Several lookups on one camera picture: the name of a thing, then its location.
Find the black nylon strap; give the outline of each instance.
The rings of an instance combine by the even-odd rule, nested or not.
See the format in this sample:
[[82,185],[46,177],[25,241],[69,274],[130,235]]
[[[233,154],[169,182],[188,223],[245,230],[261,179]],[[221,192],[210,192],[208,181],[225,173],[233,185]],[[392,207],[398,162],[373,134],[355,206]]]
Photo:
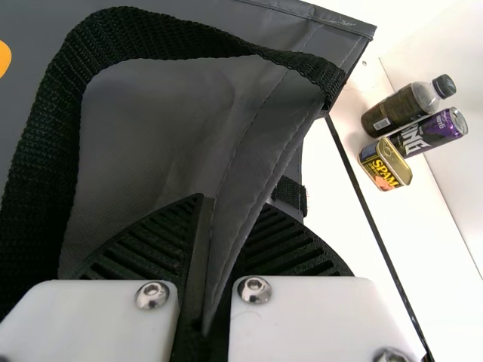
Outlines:
[[323,58],[260,47],[200,23],[137,8],[98,11],[67,35],[40,83],[5,186],[0,318],[30,287],[57,276],[77,183],[81,103],[89,81],[129,59],[254,54],[318,85],[327,94],[327,109],[345,80],[345,72]]
[[272,191],[271,199],[283,201],[302,211],[303,217],[307,216],[306,188],[286,176],[282,176],[278,181],[277,186]]

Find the black strap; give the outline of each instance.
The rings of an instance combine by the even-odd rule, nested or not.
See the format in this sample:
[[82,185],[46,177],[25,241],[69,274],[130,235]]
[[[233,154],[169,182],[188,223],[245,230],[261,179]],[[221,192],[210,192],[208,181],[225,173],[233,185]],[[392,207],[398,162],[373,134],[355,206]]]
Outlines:
[[0,318],[30,287],[57,276],[77,183],[82,95],[89,81],[129,59],[254,54],[318,85],[327,95],[327,109],[345,79],[343,70],[323,58],[260,47],[210,26],[137,8],[98,11],[67,35],[40,83],[5,186]]
[[286,176],[282,176],[273,189],[272,200],[280,200],[302,211],[307,216],[307,191],[304,186]]

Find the yellow can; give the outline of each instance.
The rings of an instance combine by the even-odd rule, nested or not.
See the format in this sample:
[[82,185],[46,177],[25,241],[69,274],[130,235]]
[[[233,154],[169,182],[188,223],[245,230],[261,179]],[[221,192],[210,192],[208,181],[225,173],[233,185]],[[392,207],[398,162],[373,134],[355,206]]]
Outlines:
[[359,164],[381,191],[407,186],[413,179],[408,164],[387,137],[365,146]]

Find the dark liquid bottle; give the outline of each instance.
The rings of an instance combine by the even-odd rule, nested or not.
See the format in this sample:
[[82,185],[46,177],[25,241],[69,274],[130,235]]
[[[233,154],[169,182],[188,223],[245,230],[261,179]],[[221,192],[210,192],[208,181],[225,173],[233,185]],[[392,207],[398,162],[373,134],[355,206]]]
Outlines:
[[362,127],[373,138],[404,127],[438,111],[439,101],[456,93],[453,80],[446,74],[431,83],[415,81],[391,94],[362,115]]

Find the can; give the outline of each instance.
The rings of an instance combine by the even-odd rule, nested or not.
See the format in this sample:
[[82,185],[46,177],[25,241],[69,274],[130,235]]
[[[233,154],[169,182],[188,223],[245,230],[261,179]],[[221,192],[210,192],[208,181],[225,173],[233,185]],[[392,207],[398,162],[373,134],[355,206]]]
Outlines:
[[408,164],[387,137],[365,146],[359,164],[381,191],[409,185],[413,179]]
[[468,124],[461,112],[443,109],[434,115],[389,136],[403,158],[413,157],[468,134]]

